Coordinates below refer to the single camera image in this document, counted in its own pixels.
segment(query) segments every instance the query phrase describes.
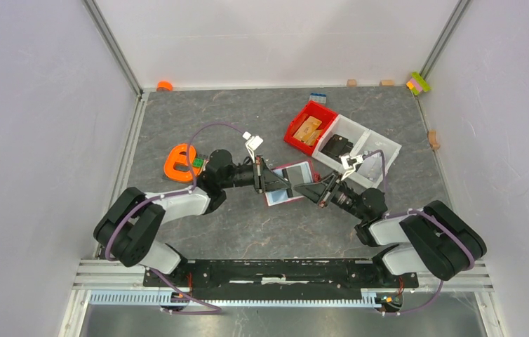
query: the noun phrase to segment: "black mounting bar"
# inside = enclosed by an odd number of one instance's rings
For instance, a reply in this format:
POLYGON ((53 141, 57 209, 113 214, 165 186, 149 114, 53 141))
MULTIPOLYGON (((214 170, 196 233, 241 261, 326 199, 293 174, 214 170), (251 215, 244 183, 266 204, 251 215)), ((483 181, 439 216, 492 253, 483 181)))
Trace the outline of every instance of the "black mounting bar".
MULTIPOLYGON (((361 299, 361 289, 399 288, 399 276, 356 258, 187 260, 168 278, 205 300, 361 299)), ((419 286, 416 274, 401 280, 406 288, 419 286)), ((143 286, 167 287, 153 273, 145 274, 143 286)))

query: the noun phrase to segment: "white wall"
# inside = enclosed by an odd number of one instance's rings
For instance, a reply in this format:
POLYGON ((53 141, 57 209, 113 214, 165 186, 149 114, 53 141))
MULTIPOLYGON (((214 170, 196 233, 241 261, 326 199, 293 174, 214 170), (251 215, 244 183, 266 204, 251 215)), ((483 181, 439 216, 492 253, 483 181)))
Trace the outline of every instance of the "white wall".
POLYGON ((140 84, 402 84, 456 0, 98 0, 140 84))
POLYGON ((0 336, 56 336, 133 106, 80 1, 0 1, 0 336))
POLYGON ((486 240, 510 336, 529 336, 529 1, 474 1, 429 83, 450 196, 486 240))

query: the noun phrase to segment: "wooden block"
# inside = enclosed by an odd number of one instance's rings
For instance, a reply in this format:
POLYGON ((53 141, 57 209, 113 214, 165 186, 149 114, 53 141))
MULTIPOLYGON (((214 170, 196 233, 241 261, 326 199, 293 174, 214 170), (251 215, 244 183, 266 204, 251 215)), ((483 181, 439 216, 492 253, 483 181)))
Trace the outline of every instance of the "wooden block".
POLYGON ((310 138, 313 132, 320 126, 322 121, 319 119, 310 116, 302 125, 297 129, 293 134, 293 137, 301 142, 306 142, 310 138))
POLYGON ((313 132, 310 137, 308 138, 308 140, 306 140, 304 143, 308 146, 312 146, 314 145, 314 143, 316 142, 317 139, 319 139, 320 137, 320 134, 322 133, 322 130, 316 130, 315 132, 313 132))
POLYGON ((430 142, 430 147, 433 151, 440 148, 440 144, 438 144, 438 141, 436 140, 436 130, 428 131, 428 141, 430 142))

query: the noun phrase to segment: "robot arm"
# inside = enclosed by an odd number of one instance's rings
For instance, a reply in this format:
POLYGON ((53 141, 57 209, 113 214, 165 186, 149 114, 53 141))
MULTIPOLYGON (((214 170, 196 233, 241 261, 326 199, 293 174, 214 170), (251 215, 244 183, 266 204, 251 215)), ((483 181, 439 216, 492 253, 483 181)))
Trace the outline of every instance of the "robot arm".
POLYGON ((441 201, 433 201, 419 211, 412 210, 383 220, 388 210, 384 193, 368 188, 357 194, 344 181, 365 158, 349 155, 340 158, 345 169, 343 174, 334 171, 320 182, 296 185, 294 189, 320 207, 333 203, 360 219, 355 230, 363 244, 372 247, 392 245, 373 259, 387 276, 430 271, 439 279, 448 281, 466 270, 470 260, 475 261, 486 254, 486 244, 479 235, 441 201), (434 221, 443 229, 437 228, 434 221))
MULTIPOLYGON (((291 187, 289 181, 273 173, 260 156, 234 165, 228 151, 216 150, 210 155, 205 171, 197 177, 196 188, 192 192, 189 189, 168 192, 174 195, 144 205, 133 214, 132 218, 136 219, 134 225, 127 222, 121 228, 114 239, 111 254, 126 267, 142 264, 170 274, 182 257, 169 245, 155 241, 161 224, 185 216, 211 213, 225 201, 225 188, 249 185, 257 193, 291 187)), ((99 222, 93 236, 107 246, 117 225, 132 209, 144 200, 159 195, 164 193, 143 193, 136 187, 127 188, 99 222)))

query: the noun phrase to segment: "cable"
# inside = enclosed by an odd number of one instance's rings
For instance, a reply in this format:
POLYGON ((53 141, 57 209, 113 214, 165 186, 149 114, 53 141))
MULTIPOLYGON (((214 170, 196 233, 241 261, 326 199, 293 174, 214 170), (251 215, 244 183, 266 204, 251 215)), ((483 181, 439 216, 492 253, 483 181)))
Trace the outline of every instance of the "cable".
POLYGON ((403 278, 399 276, 399 290, 396 293, 396 297, 399 297, 403 293, 403 290, 405 290, 405 283, 403 282, 403 278))
POLYGON ((399 305, 395 305, 395 302, 394 302, 394 301, 392 301, 392 302, 386 302, 385 304, 388 305, 388 306, 390 306, 391 308, 395 308, 395 309, 397 309, 397 310, 400 310, 400 309, 403 307, 403 304, 405 303, 405 296, 404 296, 404 294, 401 294, 401 295, 399 295, 399 296, 395 296, 395 298, 399 298, 399 297, 401 298, 401 299, 399 300, 399 305))
POLYGON ((178 294, 182 295, 182 297, 186 298, 187 300, 191 300, 192 302, 204 305, 207 308, 211 308, 212 309, 212 310, 207 310, 207 311, 173 311, 173 310, 170 310, 170 313, 172 315, 215 315, 215 314, 220 314, 221 313, 221 311, 222 311, 221 307, 209 304, 207 302, 199 300, 198 298, 194 298, 194 297, 188 295, 187 293, 179 290, 179 288, 177 288, 165 275, 163 275, 157 269, 149 267, 149 270, 151 270, 155 275, 157 275, 157 277, 159 277, 161 279, 161 281, 165 282, 165 284, 167 284, 175 292, 177 292, 178 294))
POLYGON ((410 215, 413 215, 413 214, 421 216, 421 217, 425 218, 426 220, 428 220, 429 222, 431 222, 433 225, 438 227, 444 234, 446 234, 446 236, 448 236, 451 240, 453 240, 454 243, 457 244, 457 246, 459 246, 459 248, 463 251, 463 253, 467 256, 467 259, 469 260, 469 267, 467 268, 467 270, 470 270, 473 267, 475 267, 475 258, 473 257, 473 254, 471 253, 471 251, 469 251, 469 249, 467 249, 467 247, 461 242, 461 240, 459 240, 458 237, 456 237, 450 230, 448 230, 446 227, 444 227, 443 224, 438 222, 435 217, 429 216, 429 215, 427 215, 426 213, 424 213, 422 211, 418 211, 417 209, 410 209, 409 211, 406 211, 404 213, 397 213, 395 215, 387 214, 387 215, 384 216, 384 218, 385 219, 392 219, 392 218, 398 218, 398 217, 401 217, 401 216, 410 216, 410 215))
MULTIPOLYGON (((194 141, 194 138, 196 137, 196 135, 198 135, 205 128, 208 128, 209 126, 214 126, 214 125, 225 125, 227 127, 230 127, 232 129, 238 131, 239 133, 243 133, 243 131, 241 129, 239 129, 238 127, 236 127, 234 125, 231 125, 229 123, 225 123, 223 121, 216 121, 214 123, 206 124, 205 126, 201 127, 197 132, 195 132, 194 135, 192 135, 192 137, 190 138, 190 141, 187 143, 186 153, 190 153, 190 146, 191 146, 192 142, 194 141)), ((186 163, 187 163, 188 167, 190 167, 190 168, 192 167, 192 164, 190 163, 190 156, 186 156, 186 163)), ((105 247, 105 259, 106 260, 108 260, 108 261, 115 261, 116 260, 115 258, 112 258, 112 255, 111 255, 112 247, 114 245, 114 242, 116 241, 116 237, 118 236, 118 234, 120 233, 120 231, 122 230, 122 228, 124 227, 126 222, 128 222, 130 220, 130 218, 132 218, 136 214, 136 212, 138 212, 138 210, 140 210, 143 206, 145 206, 146 204, 148 204, 148 203, 150 203, 152 201, 165 199, 165 198, 169 198, 169 197, 175 197, 175 196, 178 196, 178 195, 184 195, 184 194, 187 194, 187 193, 192 193, 192 191, 194 191, 194 189, 196 188, 196 174, 194 174, 194 170, 192 170, 192 169, 190 170, 190 174, 192 174, 192 186, 189 189, 181 190, 181 191, 175 191, 175 192, 169 192, 169 193, 163 193, 163 194, 160 194, 160 195, 156 195, 155 197, 150 197, 150 198, 145 199, 142 202, 140 202, 135 208, 132 209, 132 211, 130 211, 130 212, 128 212, 128 214, 126 214, 126 216, 116 226, 116 229, 114 230, 114 233, 112 233, 111 237, 109 238, 109 241, 107 242, 107 246, 105 247)))
MULTIPOLYGON (((230 123, 225 123, 225 122, 222 122, 222 121, 209 123, 209 124, 206 124, 205 126, 201 127, 197 132, 194 133, 194 135, 192 135, 192 137, 190 138, 190 141, 187 143, 186 153, 190 153, 190 146, 192 145, 192 142, 194 141, 194 138, 196 137, 196 135, 198 135, 205 128, 208 128, 209 126, 214 126, 214 125, 224 125, 224 126, 230 127, 232 129, 238 131, 239 133, 244 134, 244 131, 242 131, 240 128, 238 128, 238 127, 236 127, 234 125, 231 125, 230 123)), ((190 188, 188 188, 188 189, 184 189, 184 190, 180 190, 180 191, 174 191, 174 192, 169 192, 169 193, 163 193, 163 194, 160 194, 160 195, 156 195, 155 197, 147 198, 147 199, 143 200, 142 202, 140 202, 138 205, 136 205, 130 212, 128 212, 128 214, 126 214, 126 216, 124 216, 124 218, 122 218, 122 220, 120 220, 120 223, 118 223, 118 225, 116 226, 116 229, 114 230, 114 232, 112 233, 111 237, 109 238, 109 241, 107 242, 107 245, 105 247, 105 258, 106 258, 106 260, 108 260, 108 261, 115 261, 116 260, 115 258, 112 258, 112 255, 111 255, 112 247, 114 245, 114 242, 116 241, 116 237, 118 236, 118 234, 120 233, 120 231, 122 230, 124 225, 140 209, 142 209, 142 207, 144 207, 148 203, 156 201, 156 200, 165 199, 165 198, 169 198, 169 197, 175 197, 175 196, 178 196, 178 195, 189 194, 189 193, 192 193, 192 191, 194 191, 194 189, 196 188, 196 174, 194 174, 194 170, 192 170, 192 163, 190 162, 190 156, 186 156, 186 163, 187 163, 188 167, 191 168, 190 169, 190 173, 192 174, 192 186, 190 186, 190 188)), ((211 314, 217 314, 217 313, 221 312, 221 308, 219 308, 218 306, 205 303, 202 300, 198 300, 198 299, 196 299, 196 298, 194 298, 194 297, 192 297, 190 295, 187 295, 187 294, 181 292, 178 288, 176 288, 176 286, 174 286, 165 277, 165 275, 161 274, 161 272, 159 272, 157 269, 150 268, 150 270, 153 273, 155 273, 161 280, 163 280, 170 288, 172 288, 172 289, 176 290, 178 293, 180 293, 180 295, 182 295, 182 297, 185 297, 188 300, 192 300, 192 301, 194 301, 196 303, 205 305, 206 307, 213 309, 211 311, 193 311, 193 312, 173 312, 173 311, 170 311, 170 313, 177 314, 177 315, 211 315, 211 314)))
MULTIPOLYGON (((361 159, 363 161, 364 159, 370 158, 371 156, 373 156, 374 154, 377 154, 377 153, 380 153, 380 159, 382 160, 382 185, 384 186, 384 193, 387 193, 388 190, 389 190, 389 181, 387 180, 387 170, 386 170, 386 162, 384 161, 384 152, 382 150, 374 150, 374 151, 368 153, 367 155, 362 156, 361 159)), ((327 174, 326 176, 324 176, 323 178, 320 179, 320 183, 323 182, 323 181, 326 181, 331 176, 332 176, 332 173, 327 174)))
MULTIPOLYGON (((434 224, 436 227, 438 227, 440 230, 442 230, 442 232, 444 234, 446 234, 451 240, 453 240, 454 243, 457 244, 457 246, 459 246, 459 248, 463 251, 463 253, 469 259, 469 267, 467 268, 467 270, 470 270, 470 269, 472 269, 475 266, 475 258, 473 257, 473 254, 471 254, 471 251, 469 251, 469 249, 467 249, 467 247, 461 242, 461 240, 459 240, 459 238, 457 238, 450 230, 448 230, 446 227, 444 227, 444 225, 442 225, 440 222, 438 222, 435 217, 429 216, 429 215, 427 215, 426 213, 424 213, 422 211, 418 211, 417 209, 410 209, 409 211, 406 211, 405 213, 398 213, 398 214, 395 214, 395 215, 388 215, 387 214, 387 215, 384 216, 384 218, 385 219, 391 219, 391 218, 398 218, 398 217, 401 217, 401 216, 409 216, 409 215, 412 215, 412 214, 415 214, 415 215, 418 215, 418 216, 422 216, 423 218, 425 218, 426 220, 428 220, 429 222, 434 224)), ((421 306, 419 306, 417 308, 408 309, 408 310, 400 311, 400 312, 383 312, 382 315, 383 316, 384 315, 400 316, 400 315, 403 315, 403 314, 408 314, 408 313, 412 313, 412 312, 416 312, 418 310, 424 309, 428 305, 431 305, 438 298, 438 295, 440 294, 440 291, 442 290, 442 286, 443 285, 444 285, 444 281, 440 280, 440 283, 438 284, 438 288, 436 289, 436 292, 434 293, 434 295, 432 295, 432 297, 426 303, 424 303, 423 305, 421 305, 421 306)))
POLYGON ((385 316, 385 315, 401 316, 403 314, 410 314, 412 312, 416 312, 416 311, 419 311, 421 309, 428 307, 438 298, 438 295, 440 294, 440 291, 442 290, 443 285, 444 285, 444 281, 440 280, 440 283, 438 284, 438 288, 436 289, 436 292, 434 293, 434 295, 432 295, 432 297, 426 303, 420 305, 419 307, 413 308, 413 309, 407 309, 407 310, 400 311, 400 312, 383 312, 382 316, 385 316))
MULTIPOLYGON (((196 137, 196 135, 198 135, 202 130, 208 128, 209 126, 214 126, 214 125, 224 125, 224 126, 227 126, 228 128, 232 128, 235 131, 238 131, 241 134, 245 133, 245 131, 241 130, 237 126, 232 125, 230 123, 226 123, 224 121, 216 121, 216 122, 213 122, 213 123, 206 124, 205 126, 200 128, 199 130, 197 130, 194 133, 194 135, 192 135, 192 137, 190 137, 190 141, 186 144, 186 153, 190 153, 190 145, 194 141, 194 138, 196 137)), ((196 174, 194 173, 194 170, 192 170, 192 164, 190 163, 190 156, 186 156, 186 164, 188 165, 188 167, 191 168, 190 169, 190 174, 192 175, 192 186, 190 187, 190 192, 189 193, 192 193, 192 191, 194 191, 194 189, 196 188, 196 174)))

